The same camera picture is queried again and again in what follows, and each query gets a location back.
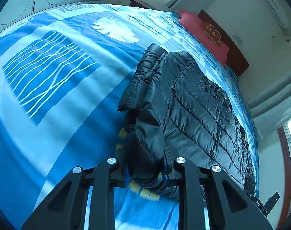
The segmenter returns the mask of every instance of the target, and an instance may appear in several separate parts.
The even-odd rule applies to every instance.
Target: patterned bedspread
[[[175,15],[102,4],[56,8],[0,34],[0,207],[14,227],[72,167],[95,167],[123,146],[117,105],[152,43],[189,52],[226,91],[258,182],[257,141],[237,78]],[[117,229],[177,229],[177,202],[132,182],[116,188],[114,200]]]

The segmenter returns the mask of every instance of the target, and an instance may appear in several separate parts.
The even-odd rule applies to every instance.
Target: black puffer jacket
[[[246,134],[229,98],[189,53],[149,46],[118,110],[129,110],[125,147],[130,175],[141,187],[179,199],[179,189],[166,187],[160,174],[167,145],[200,167],[220,165],[242,189],[255,192]]]

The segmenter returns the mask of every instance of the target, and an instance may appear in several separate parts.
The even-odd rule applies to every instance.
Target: wall-mounted air conditioner
[[[277,1],[276,0],[264,0],[264,1],[269,6],[270,10],[272,11],[275,18],[277,19],[279,25],[282,28],[289,27],[289,21],[284,12],[284,9],[277,3]]]

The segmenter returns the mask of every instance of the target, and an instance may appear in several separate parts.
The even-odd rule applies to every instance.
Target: pink pillow
[[[182,10],[180,12],[179,23],[187,29],[195,38],[197,38],[207,49],[225,66],[227,62],[227,53],[229,47],[220,41],[220,47],[212,42],[211,39],[200,28],[202,20],[194,13]]]

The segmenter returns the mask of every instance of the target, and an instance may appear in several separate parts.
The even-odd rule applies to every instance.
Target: wooden headboard
[[[199,13],[198,17],[203,22],[208,22],[212,24],[221,34],[221,41],[223,41],[229,47],[229,53],[227,54],[227,64],[232,68],[233,72],[237,77],[243,74],[243,72],[248,68],[249,64],[232,41],[232,39],[227,35],[226,32],[216,23],[208,14],[203,10]]]

